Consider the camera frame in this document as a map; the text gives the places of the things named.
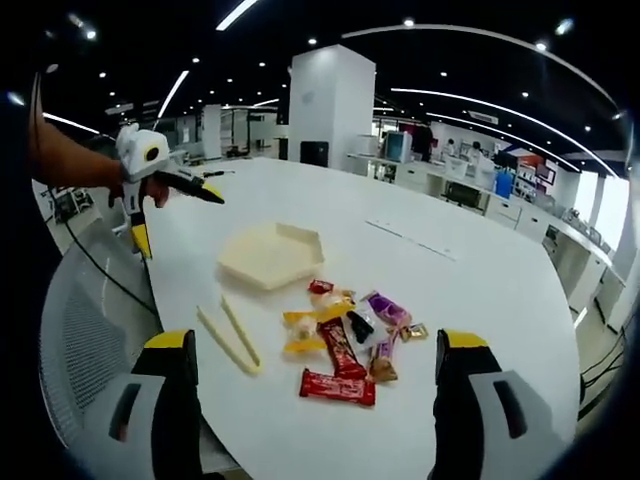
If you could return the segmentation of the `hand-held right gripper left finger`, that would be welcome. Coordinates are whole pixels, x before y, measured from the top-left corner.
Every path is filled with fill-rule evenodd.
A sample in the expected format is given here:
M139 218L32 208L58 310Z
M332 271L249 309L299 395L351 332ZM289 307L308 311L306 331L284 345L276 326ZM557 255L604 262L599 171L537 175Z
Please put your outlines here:
M74 460L89 479L199 479L201 406L192 329L149 339L84 414Z

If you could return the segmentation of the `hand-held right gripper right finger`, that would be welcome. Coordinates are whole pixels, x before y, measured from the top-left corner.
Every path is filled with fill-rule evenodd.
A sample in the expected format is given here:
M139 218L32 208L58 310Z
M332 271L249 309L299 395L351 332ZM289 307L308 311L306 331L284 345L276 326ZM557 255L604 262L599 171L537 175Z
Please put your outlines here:
M431 479L542 479L573 440L547 399L475 333L437 331L434 381Z

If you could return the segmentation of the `person's left hand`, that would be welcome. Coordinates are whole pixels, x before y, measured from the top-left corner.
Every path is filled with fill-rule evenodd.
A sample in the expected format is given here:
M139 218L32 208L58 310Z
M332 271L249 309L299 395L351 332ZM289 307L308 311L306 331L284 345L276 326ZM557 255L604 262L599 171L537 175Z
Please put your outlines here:
M124 196L123 186L125 185L126 171L122 168L121 164L117 164L115 170L114 180L108 186L109 208L114 207L117 198ZM164 207L169 198L169 187L167 185L157 180L154 176L148 176L141 181L141 188L144 196L152 198L157 208Z

